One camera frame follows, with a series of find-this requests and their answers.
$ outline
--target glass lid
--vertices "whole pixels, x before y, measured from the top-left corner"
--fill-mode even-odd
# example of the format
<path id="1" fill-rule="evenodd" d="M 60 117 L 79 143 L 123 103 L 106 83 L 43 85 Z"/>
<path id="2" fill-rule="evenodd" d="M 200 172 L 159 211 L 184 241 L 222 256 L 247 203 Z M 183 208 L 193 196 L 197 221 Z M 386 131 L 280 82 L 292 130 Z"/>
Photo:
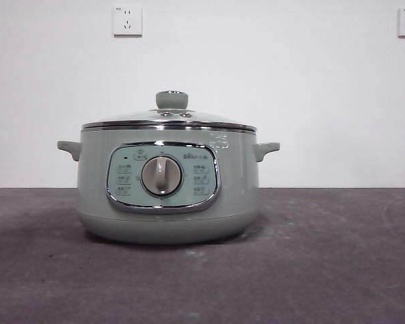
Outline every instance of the glass lid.
<path id="1" fill-rule="evenodd" d="M 238 124 L 233 120 L 187 110 L 188 95 L 180 91 L 163 91 L 156 94 L 156 105 L 158 109 L 143 111 L 139 113 L 118 115 L 103 121 L 84 124 L 87 128 L 108 128 L 123 127 L 135 128 L 136 126 L 171 126 L 176 128 L 186 127 L 207 127 L 207 128 L 229 128 L 255 132 L 257 129 L 252 126 Z"/>

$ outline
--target dark gray surface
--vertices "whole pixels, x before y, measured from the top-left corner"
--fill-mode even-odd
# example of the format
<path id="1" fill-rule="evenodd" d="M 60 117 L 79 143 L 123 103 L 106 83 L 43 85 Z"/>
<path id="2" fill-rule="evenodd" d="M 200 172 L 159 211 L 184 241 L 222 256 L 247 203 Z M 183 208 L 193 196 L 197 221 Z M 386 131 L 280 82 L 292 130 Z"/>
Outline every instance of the dark gray surface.
<path id="1" fill-rule="evenodd" d="M 263 189 L 233 238 L 87 234 L 74 189 L 0 189 L 0 323 L 405 323 L 405 189 Z"/>

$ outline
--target pot handle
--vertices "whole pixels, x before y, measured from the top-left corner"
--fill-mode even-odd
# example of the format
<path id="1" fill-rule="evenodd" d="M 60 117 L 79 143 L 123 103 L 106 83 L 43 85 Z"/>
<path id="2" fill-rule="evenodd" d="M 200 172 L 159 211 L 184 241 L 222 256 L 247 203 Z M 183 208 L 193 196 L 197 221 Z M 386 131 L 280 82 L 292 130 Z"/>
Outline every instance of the pot handle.
<path id="1" fill-rule="evenodd" d="M 281 148 L 280 143 L 262 143 L 254 145 L 254 153 L 256 162 L 261 162 L 267 153 L 278 151 Z"/>
<path id="2" fill-rule="evenodd" d="M 66 152 L 69 152 L 70 154 L 72 154 L 72 158 L 74 159 L 74 161 L 80 160 L 81 143 L 60 140 L 57 142 L 57 148 L 59 150 L 66 151 Z"/>

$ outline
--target mint green pot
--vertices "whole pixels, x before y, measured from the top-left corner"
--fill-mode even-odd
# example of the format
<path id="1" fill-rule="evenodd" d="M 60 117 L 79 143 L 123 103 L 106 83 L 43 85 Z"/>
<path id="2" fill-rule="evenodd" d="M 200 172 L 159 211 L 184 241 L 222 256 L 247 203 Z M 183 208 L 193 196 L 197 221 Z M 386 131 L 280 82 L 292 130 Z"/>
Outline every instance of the mint green pot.
<path id="1" fill-rule="evenodd" d="M 160 92 L 158 109 L 86 124 L 81 142 L 57 143 L 79 161 L 77 211 L 88 231 L 183 244 L 238 233 L 257 216 L 257 162 L 279 143 L 257 144 L 253 127 L 187 103 L 183 92 Z"/>

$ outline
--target lid knob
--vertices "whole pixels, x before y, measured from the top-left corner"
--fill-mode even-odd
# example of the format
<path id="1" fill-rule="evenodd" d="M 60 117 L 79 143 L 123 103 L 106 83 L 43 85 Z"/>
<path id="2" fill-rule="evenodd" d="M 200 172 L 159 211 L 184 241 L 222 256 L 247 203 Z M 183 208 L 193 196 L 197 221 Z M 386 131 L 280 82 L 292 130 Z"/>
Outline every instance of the lid knob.
<path id="1" fill-rule="evenodd" d="M 162 91 L 156 94 L 156 105 L 159 109 L 186 109 L 188 94 L 180 91 Z"/>

